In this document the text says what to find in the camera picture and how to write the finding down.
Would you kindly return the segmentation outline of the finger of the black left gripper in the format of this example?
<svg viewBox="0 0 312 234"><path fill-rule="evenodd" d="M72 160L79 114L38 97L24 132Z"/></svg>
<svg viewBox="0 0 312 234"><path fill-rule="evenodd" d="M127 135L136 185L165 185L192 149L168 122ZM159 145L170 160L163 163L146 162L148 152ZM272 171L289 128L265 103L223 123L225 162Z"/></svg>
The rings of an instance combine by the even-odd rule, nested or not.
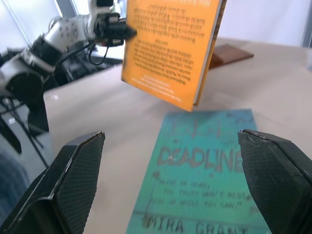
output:
<svg viewBox="0 0 312 234"><path fill-rule="evenodd" d="M125 22L121 24L121 39L122 40L130 40L136 35L137 35L136 29L132 28Z"/></svg>

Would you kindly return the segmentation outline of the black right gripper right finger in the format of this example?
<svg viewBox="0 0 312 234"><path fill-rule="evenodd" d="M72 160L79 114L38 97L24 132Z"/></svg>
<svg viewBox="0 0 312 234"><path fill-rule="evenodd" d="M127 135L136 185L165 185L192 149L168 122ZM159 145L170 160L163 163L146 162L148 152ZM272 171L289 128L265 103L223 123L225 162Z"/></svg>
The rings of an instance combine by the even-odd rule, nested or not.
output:
<svg viewBox="0 0 312 234"><path fill-rule="evenodd" d="M238 132L249 191L273 234L312 232L312 161L290 140Z"/></svg>

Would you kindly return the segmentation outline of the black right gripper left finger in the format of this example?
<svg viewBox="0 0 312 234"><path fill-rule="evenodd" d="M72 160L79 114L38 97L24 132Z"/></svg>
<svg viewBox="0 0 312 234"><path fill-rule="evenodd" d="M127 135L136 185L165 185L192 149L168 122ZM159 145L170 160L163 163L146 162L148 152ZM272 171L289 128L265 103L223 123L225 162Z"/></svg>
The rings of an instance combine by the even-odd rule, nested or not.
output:
<svg viewBox="0 0 312 234"><path fill-rule="evenodd" d="M27 188L2 234L81 234L97 191L103 131L66 143Z"/></svg>

